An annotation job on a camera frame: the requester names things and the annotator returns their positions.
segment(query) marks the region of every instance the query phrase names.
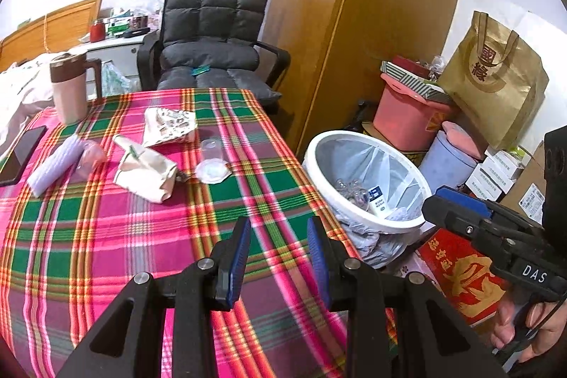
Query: wardrobe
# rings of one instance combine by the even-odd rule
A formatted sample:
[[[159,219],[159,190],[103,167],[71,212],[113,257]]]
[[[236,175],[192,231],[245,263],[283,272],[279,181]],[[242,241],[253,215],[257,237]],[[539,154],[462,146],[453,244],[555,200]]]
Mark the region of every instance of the wardrobe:
[[[276,83],[274,124],[301,158],[318,133],[344,127],[360,99],[379,101],[382,60],[441,53],[457,0],[271,0],[263,41],[291,53]]]

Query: purple roll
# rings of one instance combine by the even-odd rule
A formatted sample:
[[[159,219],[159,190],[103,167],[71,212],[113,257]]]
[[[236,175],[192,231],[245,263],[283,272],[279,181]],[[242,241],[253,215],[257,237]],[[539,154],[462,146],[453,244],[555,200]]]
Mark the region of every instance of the purple roll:
[[[69,167],[76,163],[84,151],[84,141],[77,135],[67,138],[43,164],[29,176],[28,184],[35,197],[63,175]]]

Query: pink bucket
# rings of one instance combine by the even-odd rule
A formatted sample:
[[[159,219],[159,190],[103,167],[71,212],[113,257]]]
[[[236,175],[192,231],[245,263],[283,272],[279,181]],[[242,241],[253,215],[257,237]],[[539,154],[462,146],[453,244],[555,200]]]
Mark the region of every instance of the pink bucket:
[[[387,85],[374,117],[374,127],[401,151],[427,151],[441,123],[458,108],[426,100],[387,74],[381,77]]]

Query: stack of white boxes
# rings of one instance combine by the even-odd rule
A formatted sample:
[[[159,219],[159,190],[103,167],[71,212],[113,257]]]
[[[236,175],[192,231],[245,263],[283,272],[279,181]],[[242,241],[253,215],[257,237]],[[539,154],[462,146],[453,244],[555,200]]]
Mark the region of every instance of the stack of white boxes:
[[[465,184],[479,199],[497,201],[510,191],[524,167],[506,151],[488,148],[485,154],[487,158],[476,166]]]

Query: nightstand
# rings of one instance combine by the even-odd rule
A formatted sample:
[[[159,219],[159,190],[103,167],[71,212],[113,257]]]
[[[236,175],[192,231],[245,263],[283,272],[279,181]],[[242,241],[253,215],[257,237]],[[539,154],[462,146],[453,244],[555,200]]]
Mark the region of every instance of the nightstand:
[[[100,42],[86,43],[73,47],[69,53],[86,53],[87,59],[98,58],[103,63],[112,61],[114,66],[128,79],[137,83],[140,88],[140,78],[138,77],[138,66],[136,57],[138,48],[142,44],[145,36],[132,37],[128,39],[116,38],[106,39]],[[95,94],[95,76],[92,69],[87,70],[87,95]]]

